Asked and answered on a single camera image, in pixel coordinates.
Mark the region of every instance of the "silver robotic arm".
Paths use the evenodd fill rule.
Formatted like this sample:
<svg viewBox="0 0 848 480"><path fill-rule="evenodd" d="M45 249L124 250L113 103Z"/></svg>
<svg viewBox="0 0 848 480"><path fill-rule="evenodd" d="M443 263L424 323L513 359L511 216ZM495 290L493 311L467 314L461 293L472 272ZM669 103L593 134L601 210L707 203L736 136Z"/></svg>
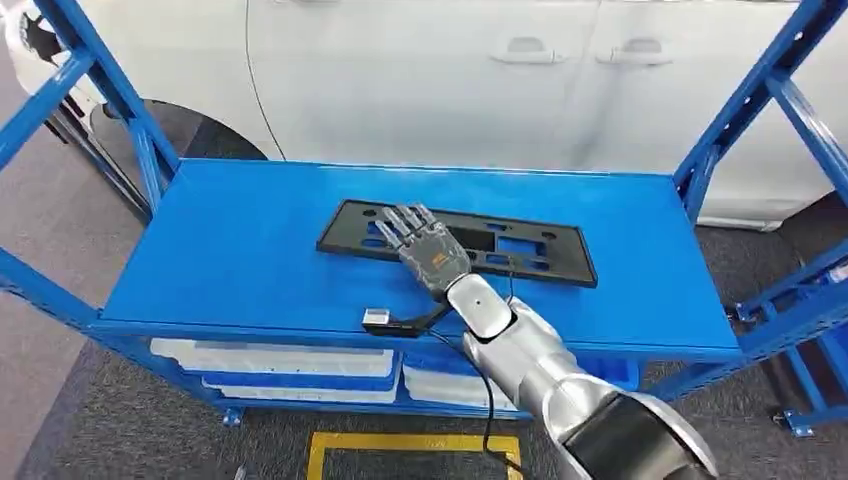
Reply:
<svg viewBox="0 0 848 480"><path fill-rule="evenodd" d="M468 326L463 349L471 361L542 423L559 452L561 478L717 477L709 447L677 412L580 368L532 308L516 297L504 300L470 273L465 251L426 207L387 208L385 215L390 224L377 226L401 260Z"/></svg>

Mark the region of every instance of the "cable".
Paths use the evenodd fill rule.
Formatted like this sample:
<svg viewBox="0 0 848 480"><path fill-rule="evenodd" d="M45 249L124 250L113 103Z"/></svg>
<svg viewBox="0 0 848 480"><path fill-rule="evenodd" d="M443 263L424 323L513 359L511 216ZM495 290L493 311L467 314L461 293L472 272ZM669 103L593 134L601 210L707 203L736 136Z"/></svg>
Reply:
<svg viewBox="0 0 848 480"><path fill-rule="evenodd" d="M515 470L516 472L520 473L525 479L529 480L531 477L527 475L524 470L521 469L520 465L506 458L506 456L503 455L501 452L489 450L489 434L492 431L492 420L494 420L495 418L495 396L492 393L492 385L489 383L489 377L487 377L483 373L483 371L480 370L480 368L470 358L468 358L468 355L465 354L462 348L454 345L453 342L448 340L444 335L439 332L436 332L433 329L427 329L425 330L425 332L437 338L442 343L450 347L453 351L458 353L462 358L466 359L468 363L471 364L471 366L477 372L477 374L480 375L480 378L483 379L483 383L486 385L486 394L489 396L489 415L486 418L486 428L483 429L483 453L502 463L505 467Z"/></svg>

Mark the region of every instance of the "blue metal frame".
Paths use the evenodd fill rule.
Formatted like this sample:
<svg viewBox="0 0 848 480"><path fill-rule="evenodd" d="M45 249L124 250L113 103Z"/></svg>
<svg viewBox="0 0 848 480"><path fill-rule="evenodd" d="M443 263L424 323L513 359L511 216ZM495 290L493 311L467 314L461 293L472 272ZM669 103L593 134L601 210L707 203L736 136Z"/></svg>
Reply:
<svg viewBox="0 0 848 480"><path fill-rule="evenodd" d="M0 130L0 168L8 164L77 80L88 73L130 132L148 198L155 211L164 192L163 181L173 178L180 167L180 159L75 1L35 2L62 43L71 51L71 56ZM718 162L771 98L775 98L786 113L839 195L848 200L848 159L790 80L791 74L843 13L846 5L848 0L803 0L674 172L673 180L680 200L693 222L697 219ZM752 326L749 333L738 338L743 354L722 363L692 364L660 381L651 392L670 400L789 350L802 382L813 392L812 413L787 412L787 421L796 433L806 432L806 427L817 422L848 417L848 405L827 405L821 398L794 348L798 343L848 321L848 282L835 282L828 276L834 268L846 262L848 240L762 294L738 305L739 317ZM98 310L2 249L0 288L26 299L47 315L220 408L226 412L225 423L230 425L241 423L244 408L252 406L471 416L485 413L484 409L416 402L403 395L391 408L371 404L316 405L312 402L225 398L218 390L204 387L198 376L184 372L173 360L152 355L145 338L109 333L108 330L93 331L90 325L100 319ZM848 391L846 346L832 337L831 332L822 336L819 342L843 388Z"/></svg>
<svg viewBox="0 0 848 480"><path fill-rule="evenodd" d="M848 2L805 0L766 49L707 131L674 174L681 199L694 221L703 202L715 163L742 134L766 103L774 98L813 158L848 202L848 158L833 134L816 116L790 76L828 32ZM829 273L848 262L848 241L737 306L753 330L739 337L743 358L723 364L695 364L667 377L651 392L671 400L708 385L772 355L787 352L813 408L810 414L787 411L796 436L812 434L811 425L848 418L848 405L827 405L795 345L816 338L848 321L848 282L835 283ZM842 388L848 393L848 357L830 333L818 340Z"/></svg>

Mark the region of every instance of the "yellow tape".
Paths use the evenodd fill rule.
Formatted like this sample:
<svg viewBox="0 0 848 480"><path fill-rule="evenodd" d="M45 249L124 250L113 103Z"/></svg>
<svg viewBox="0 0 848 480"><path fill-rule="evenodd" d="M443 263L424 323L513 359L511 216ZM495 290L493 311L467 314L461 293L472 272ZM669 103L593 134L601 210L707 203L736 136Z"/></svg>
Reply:
<svg viewBox="0 0 848 480"><path fill-rule="evenodd" d="M333 433L314 432L309 447L307 480L321 480L324 475L324 453L328 448L349 450L417 450L482 452L482 435L415 435L405 433ZM521 450L517 437L490 436L489 448L504 452L506 457L521 465ZM507 469L509 480L520 480L521 474Z"/></svg>

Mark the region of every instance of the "white car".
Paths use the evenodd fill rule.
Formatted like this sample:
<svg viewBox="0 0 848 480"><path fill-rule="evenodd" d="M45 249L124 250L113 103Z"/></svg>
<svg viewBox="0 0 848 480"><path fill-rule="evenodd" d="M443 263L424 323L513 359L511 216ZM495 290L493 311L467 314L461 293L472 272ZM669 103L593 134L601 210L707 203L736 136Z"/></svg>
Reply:
<svg viewBox="0 0 848 480"><path fill-rule="evenodd" d="M797 6L81 4L143 98L214 119L272 160L637 172L677 166ZM67 56L38 16L29 2L7 16L6 40L29 92ZM846 35L844 22L837 25L795 77L842 139ZM91 128L103 98L87 78L72 97ZM717 168L701 221L776 228L831 190L769 105Z"/></svg>

